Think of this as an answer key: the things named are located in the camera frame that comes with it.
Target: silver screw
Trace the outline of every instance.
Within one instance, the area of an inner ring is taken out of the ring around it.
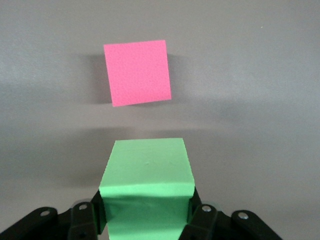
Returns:
[[[211,212],[211,207],[209,207],[208,205],[204,205],[202,206],[202,210],[206,213]]]
[[[82,204],[79,206],[79,210],[84,210],[87,208],[87,205],[86,204]]]
[[[40,213],[40,216],[41,217],[44,217],[44,216],[47,216],[49,215],[50,211],[49,210],[46,210],[46,211],[43,211],[42,213]]]
[[[242,212],[242,211],[238,213],[238,216],[239,216],[239,218],[244,219],[244,220],[249,218],[249,216],[245,212]]]

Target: green block front face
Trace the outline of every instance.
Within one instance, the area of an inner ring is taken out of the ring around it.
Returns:
[[[110,240],[177,240],[194,190],[182,138],[116,141],[99,186]]]

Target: pink cube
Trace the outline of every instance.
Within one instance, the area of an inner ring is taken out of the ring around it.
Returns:
[[[171,99],[165,40],[104,45],[114,107]]]

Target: gray table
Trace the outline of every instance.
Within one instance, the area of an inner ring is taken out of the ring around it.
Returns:
[[[92,197],[115,140],[182,137],[203,200],[319,239],[319,12],[318,0],[0,1],[0,231]],[[112,107],[103,44],[158,39],[173,99]]]

